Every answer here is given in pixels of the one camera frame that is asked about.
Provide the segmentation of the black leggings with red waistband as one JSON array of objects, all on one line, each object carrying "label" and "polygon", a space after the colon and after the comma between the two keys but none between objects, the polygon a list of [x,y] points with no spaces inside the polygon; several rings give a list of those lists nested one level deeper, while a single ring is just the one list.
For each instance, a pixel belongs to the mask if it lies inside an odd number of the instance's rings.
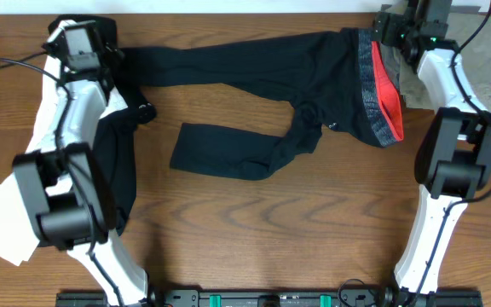
[{"label": "black leggings with red waistband", "polygon": [[195,49],[127,48],[117,78],[132,86],[226,84],[293,107],[282,137],[183,124],[170,159],[181,171],[263,180],[314,152],[323,127],[377,148],[403,139],[400,96],[369,29]]}]

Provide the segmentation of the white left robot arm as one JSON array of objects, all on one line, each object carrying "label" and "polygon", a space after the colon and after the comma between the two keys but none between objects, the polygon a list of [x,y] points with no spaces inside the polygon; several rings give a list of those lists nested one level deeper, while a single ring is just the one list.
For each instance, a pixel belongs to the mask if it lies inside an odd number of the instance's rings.
[{"label": "white left robot arm", "polygon": [[118,236],[113,193],[92,153],[114,86],[118,50],[94,20],[63,20],[44,49],[59,60],[58,106],[49,130],[13,173],[39,241],[80,262],[102,287],[105,306],[147,306],[148,277]]}]

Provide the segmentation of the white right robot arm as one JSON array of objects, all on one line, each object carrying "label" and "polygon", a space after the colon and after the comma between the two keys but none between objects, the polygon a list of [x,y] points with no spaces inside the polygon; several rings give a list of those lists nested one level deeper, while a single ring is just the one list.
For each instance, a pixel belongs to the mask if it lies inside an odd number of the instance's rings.
[{"label": "white right robot arm", "polygon": [[394,283],[377,306],[480,306],[467,288],[439,288],[438,275],[459,217],[491,196],[491,112],[462,66],[463,45],[446,37],[451,2],[410,1],[402,14],[380,12],[375,39],[401,52],[427,89],[436,113],[414,165],[419,206]]}]

